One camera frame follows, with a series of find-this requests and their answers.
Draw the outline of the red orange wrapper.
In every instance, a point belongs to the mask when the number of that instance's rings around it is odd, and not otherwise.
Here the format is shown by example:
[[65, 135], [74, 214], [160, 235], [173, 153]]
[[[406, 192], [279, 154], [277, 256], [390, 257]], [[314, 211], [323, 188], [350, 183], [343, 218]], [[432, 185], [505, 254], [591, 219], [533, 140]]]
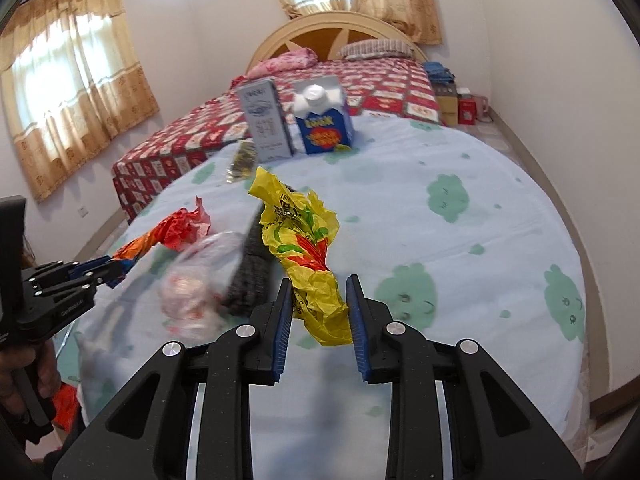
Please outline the red orange wrapper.
[[195, 208], [180, 208], [163, 218], [152, 230], [135, 238], [114, 252], [112, 258], [137, 262], [155, 245], [161, 244], [174, 252], [182, 252], [209, 236], [212, 222], [200, 196], [195, 197]]

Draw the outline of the yellow wrapper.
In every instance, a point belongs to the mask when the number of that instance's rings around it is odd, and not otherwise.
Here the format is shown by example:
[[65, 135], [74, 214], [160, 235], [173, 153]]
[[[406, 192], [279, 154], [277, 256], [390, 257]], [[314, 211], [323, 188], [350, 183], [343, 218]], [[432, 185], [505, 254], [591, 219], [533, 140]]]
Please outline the yellow wrapper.
[[248, 194], [262, 201], [262, 242], [280, 262], [293, 287], [293, 316], [323, 347], [352, 342], [348, 307], [326, 263], [340, 229], [336, 213], [313, 190], [291, 190], [262, 167]]

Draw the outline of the red plastic bag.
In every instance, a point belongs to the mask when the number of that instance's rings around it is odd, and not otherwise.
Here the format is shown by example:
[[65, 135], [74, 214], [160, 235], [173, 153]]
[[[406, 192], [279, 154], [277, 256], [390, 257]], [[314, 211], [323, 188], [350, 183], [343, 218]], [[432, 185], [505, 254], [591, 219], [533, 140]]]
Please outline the red plastic bag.
[[69, 434], [79, 410], [77, 388], [62, 382], [52, 400], [55, 408], [53, 425]]

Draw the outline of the dark small snack packet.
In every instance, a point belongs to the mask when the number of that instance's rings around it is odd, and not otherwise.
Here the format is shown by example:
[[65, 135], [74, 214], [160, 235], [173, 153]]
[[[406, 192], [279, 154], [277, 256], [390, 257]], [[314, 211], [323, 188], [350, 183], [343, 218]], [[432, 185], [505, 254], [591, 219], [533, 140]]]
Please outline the dark small snack packet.
[[255, 173], [256, 162], [254, 142], [250, 139], [240, 141], [227, 170], [227, 182], [233, 183], [251, 177]]

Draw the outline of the left beige curtain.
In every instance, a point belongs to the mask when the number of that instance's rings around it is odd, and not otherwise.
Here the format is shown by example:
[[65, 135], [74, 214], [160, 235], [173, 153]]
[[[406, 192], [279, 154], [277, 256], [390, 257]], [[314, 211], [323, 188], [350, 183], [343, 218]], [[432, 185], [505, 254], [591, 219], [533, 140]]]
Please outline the left beige curtain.
[[160, 110], [122, 0], [29, 0], [1, 34], [1, 95], [35, 200]]

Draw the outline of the cloud print table cloth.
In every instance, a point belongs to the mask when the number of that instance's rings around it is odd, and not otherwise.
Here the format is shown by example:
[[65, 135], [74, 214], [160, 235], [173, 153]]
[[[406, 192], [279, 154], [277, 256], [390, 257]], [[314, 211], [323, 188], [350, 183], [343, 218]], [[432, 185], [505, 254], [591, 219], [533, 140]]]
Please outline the cloud print table cloth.
[[[466, 133], [358, 117], [352, 150], [273, 162], [314, 191], [340, 229], [326, 262], [434, 341], [471, 338], [564, 434], [585, 338], [578, 253], [551, 200], [506, 156]], [[252, 397], [259, 479], [379, 479], [390, 388], [369, 386], [349, 346], [291, 328], [284, 374]]]

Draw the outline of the tall white carton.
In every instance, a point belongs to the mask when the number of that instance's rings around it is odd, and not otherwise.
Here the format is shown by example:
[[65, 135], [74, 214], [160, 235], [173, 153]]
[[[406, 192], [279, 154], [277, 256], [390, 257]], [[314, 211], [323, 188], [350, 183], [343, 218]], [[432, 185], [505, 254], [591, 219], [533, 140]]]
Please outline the tall white carton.
[[294, 146], [279, 93], [271, 78], [241, 84], [235, 90], [260, 162], [291, 158]]

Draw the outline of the blue gable top carton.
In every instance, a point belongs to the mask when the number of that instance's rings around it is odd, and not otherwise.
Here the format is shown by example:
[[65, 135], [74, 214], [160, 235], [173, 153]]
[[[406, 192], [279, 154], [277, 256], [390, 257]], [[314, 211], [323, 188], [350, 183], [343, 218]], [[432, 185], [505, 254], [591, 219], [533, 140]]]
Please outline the blue gable top carton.
[[337, 76], [293, 84], [293, 115], [308, 155], [350, 151], [355, 128]]

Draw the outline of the pink pillow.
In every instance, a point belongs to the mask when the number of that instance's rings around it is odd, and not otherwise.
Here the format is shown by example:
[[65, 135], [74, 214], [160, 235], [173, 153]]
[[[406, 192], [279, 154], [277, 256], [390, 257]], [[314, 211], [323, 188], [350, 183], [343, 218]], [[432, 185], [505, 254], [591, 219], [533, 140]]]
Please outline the pink pillow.
[[245, 77], [248, 80], [268, 77], [287, 70], [302, 70], [315, 66], [318, 63], [318, 55], [309, 48], [301, 48], [284, 52], [275, 58], [260, 61], [252, 67]]

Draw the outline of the cream wooden headboard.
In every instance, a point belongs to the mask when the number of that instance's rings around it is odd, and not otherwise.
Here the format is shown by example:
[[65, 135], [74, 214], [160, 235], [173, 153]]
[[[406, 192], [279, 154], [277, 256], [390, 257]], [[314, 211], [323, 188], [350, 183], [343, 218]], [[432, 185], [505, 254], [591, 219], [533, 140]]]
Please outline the cream wooden headboard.
[[330, 11], [294, 18], [276, 29], [259, 45], [246, 70], [268, 58], [303, 48], [313, 50], [321, 62], [337, 60], [346, 44], [367, 39], [405, 41], [413, 48], [417, 61], [427, 61], [422, 49], [394, 26], [361, 13]]

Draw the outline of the red box on floor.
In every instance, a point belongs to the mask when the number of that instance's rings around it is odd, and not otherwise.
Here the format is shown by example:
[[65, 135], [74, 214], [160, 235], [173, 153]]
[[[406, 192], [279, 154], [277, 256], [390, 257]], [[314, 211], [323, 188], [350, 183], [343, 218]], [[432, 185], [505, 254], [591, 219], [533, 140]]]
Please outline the red box on floor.
[[462, 94], [458, 97], [458, 123], [472, 126], [477, 122], [489, 122], [489, 102], [486, 96]]

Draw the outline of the red checkered bed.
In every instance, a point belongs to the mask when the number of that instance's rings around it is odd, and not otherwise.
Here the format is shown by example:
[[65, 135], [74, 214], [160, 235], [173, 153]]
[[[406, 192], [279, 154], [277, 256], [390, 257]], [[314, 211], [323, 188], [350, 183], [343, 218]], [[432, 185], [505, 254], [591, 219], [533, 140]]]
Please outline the red checkered bed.
[[[335, 76], [352, 116], [378, 115], [417, 119], [439, 124], [439, 105], [422, 64], [410, 58], [374, 58], [363, 61], [326, 61], [300, 70], [285, 70], [270, 77], [277, 89], [282, 122], [294, 132], [294, 84], [305, 86], [318, 78]], [[277, 132], [276, 109], [264, 92], [248, 94], [247, 105], [236, 86], [195, 107], [141, 142], [112, 167], [120, 206], [129, 220], [193, 168], [226, 145], [256, 136], [270, 143]]]

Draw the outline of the striped pillow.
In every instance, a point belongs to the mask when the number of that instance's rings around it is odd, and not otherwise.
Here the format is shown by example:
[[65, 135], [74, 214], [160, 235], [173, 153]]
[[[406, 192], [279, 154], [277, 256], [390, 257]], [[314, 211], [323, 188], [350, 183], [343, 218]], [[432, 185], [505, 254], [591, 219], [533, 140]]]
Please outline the striped pillow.
[[338, 51], [346, 61], [372, 60], [372, 58], [414, 58], [410, 44], [397, 39], [368, 39], [346, 44]]

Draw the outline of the blue folded clothes stack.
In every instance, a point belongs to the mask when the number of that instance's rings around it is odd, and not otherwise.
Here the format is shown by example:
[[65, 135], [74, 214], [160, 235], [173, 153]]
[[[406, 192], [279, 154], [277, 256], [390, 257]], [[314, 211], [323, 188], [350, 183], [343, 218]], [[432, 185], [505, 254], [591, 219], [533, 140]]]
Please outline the blue folded clothes stack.
[[456, 81], [456, 76], [442, 63], [425, 62], [423, 69], [433, 84], [453, 84]]

